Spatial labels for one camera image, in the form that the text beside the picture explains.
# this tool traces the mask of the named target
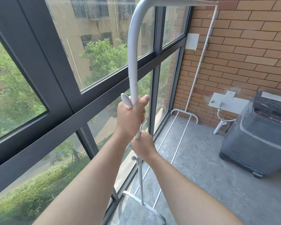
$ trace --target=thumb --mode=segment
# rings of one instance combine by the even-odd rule
[[[133,109],[135,109],[137,112],[141,113],[145,106],[148,104],[150,100],[150,97],[148,95],[145,95],[142,97],[134,106]]]

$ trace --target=brick wall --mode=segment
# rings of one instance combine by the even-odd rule
[[[256,90],[281,95],[281,0],[218,0],[216,20],[192,94],[189,112],[217,126],[214,92],[236,91],[249,100]],[[195,7],[190,33],[200,34],[197,50],[185,50],[174,108],[185,109],[214,7]],[[221,111],[227,119],[237,114]]]

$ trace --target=hand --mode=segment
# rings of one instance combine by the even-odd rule
[[[146,131],[141,132],[139,138],[134,138],[131,141],[132,150],[143,159],[146,163],[149,163],[156,155],[159,155],[156,151],[153,138],[150,133]]]
[[[145,106],[148,104],[150,97],[138,97],[138,102],[134,108],[129,108],[123,102],[118,105],[117,124],[115,133],[125,137],[130,142],[139,131],[141,124],[145,120]]]

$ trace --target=washing machine lid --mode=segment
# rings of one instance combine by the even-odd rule
[[[280,96],[266,96],[267,93],[257,91],[253,98],[253,109],[258,111],[267,112],[278,117],[281,117],[281,97]]]

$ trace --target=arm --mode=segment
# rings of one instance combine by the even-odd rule
[[[144,120],[149,96],[133,109],[119,103],[117,125],[112,137],[91,162],[74,178],[37,218],[34,225],[100,225],[127,144]]]
[[[142,131],[140,138],[133,139],[131,145],[135,153],[152,167],[178,225],[244,225],[222,203],[191,182],[158,154],[148,132]]]

